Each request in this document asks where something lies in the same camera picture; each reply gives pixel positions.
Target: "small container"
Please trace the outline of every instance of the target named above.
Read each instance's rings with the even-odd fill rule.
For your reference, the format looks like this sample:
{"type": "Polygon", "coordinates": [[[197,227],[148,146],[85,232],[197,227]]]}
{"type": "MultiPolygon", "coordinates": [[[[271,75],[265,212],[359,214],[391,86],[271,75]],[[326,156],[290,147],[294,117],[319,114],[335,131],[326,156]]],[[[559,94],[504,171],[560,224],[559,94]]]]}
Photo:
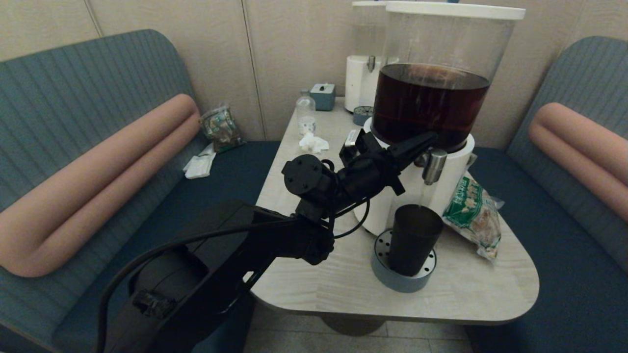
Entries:
{"type": "Polygon", "coordinates": [[[310,97],[308,89],[301,90],[301,97],[296,100],[295,114],[298,123],[299,135],[316,131],[316,102],[310,97]]]}
{"type": "Polygon", "coordinates": [[[336,85],[315,84],[310,91],[310,97],[316,101],[316,110],[331,111],[336,103],[336,85]]]}
{"type": "Polygon", "coordinates": [[[373,117],[373,107],[357,107],[354,109],[354,124],[364,126],[366,120],[373,117]]]}

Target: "drink dispenser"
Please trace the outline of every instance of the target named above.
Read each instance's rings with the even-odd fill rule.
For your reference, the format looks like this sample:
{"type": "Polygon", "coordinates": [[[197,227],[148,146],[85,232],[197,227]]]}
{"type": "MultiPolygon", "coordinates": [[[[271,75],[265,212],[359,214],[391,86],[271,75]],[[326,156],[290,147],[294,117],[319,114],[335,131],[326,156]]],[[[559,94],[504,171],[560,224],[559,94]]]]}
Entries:
{"type": "Polygon", "coordinates": [[[347,57],[345,108],[373,106],[386,36],[386,1],[354,1],[354,48],[347,57]]]}
{"type": "MultiPolygon", "coordinates": [[[[466,172],[475,146],[469,134],[524,9],[472,4],[388,1],[386,40],[373,118],[364,129],[383,146],[427,131],[439,134],[437,182],[424,179],[423,165],[406,168],[406,193],[385,190],[371,201],[364,223],[379,234],[394,211],[420,204],[442,214],[466,172]]],[[[355,210],[360,219],[364,207],[355,210]]]]}

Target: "wall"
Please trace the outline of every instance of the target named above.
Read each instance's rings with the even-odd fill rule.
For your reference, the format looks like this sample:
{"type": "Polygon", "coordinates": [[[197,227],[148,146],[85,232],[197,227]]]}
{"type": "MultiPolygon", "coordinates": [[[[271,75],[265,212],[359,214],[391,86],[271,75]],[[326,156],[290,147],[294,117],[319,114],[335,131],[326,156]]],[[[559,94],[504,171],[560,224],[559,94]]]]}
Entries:
{"type": "Polygon", "coordinates": [[[628,40],[628,1],[586,0],[565,47],[588,36],[628,40]]]}
{"type": "Polygon", "coordinates": [[[0,0],[0,62],[98,38],[83,0],[0,0]]]}
{"type": "Polygon", "coordinates": [[[352,49],[351,0],[244,0],[259,99],[269,140],[285,132],[302,88],[344,95],[352,49]]]}
{"type": "Polygon", "coordinates": [[[471,133],[479,146],[505,149],[545,73],[562,52],[583,0],[473,0],[493,6],[525,8],[517,22],[484,105],[471,133]]]}
{"type": "Polygon", "coordinates": [[[103,35],[151,28],[190,73],[201,112],[228,102],[248,140],[264,140],[242,3],[235,0],[90,0],[103,35]]]}

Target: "snack bag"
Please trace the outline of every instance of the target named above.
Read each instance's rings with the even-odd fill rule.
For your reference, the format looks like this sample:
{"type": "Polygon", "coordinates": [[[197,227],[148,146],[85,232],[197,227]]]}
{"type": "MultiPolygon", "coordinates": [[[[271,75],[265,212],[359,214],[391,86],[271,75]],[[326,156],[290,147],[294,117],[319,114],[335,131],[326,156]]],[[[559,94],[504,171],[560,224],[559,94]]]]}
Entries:
{"type": "Polygon", "coordinates": [[[214,143],[216,153],[228,151],[246,143],[240,136],[240,130],[231,116],[229,106],[221,106],[206,112],[200,117],[200,125],[205,136],[214,143]]]}
{"type": "Polygon", "coordinates": [[[443,221],[477,244],[477,254],[493,261],[502,233],[495,202],[475,180],[462,177],[443,221]]]}

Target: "tissue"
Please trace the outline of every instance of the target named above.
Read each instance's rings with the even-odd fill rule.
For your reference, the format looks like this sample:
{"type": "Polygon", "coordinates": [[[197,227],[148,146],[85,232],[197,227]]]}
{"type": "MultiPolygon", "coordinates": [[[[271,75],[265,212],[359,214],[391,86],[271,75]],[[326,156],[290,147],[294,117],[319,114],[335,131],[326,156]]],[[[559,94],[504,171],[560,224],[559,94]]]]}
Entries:
{"type": "Polygon", "coordinates": [[[215,157],[216,152],[214,151],[214,144],[210,143],[201,153],[192,157],[188,164],[183,167],[185,177],[188,179],[196,179],[209,176],[215,157]]]}
{"type": "Polygon", "coordinates": [[[320,153],[321,151],[329,149],[329,142],[314,136],[313,133],[305,133],[301,141],[299,141],[299,146],[301,146],[304,152],[320,153]]]}

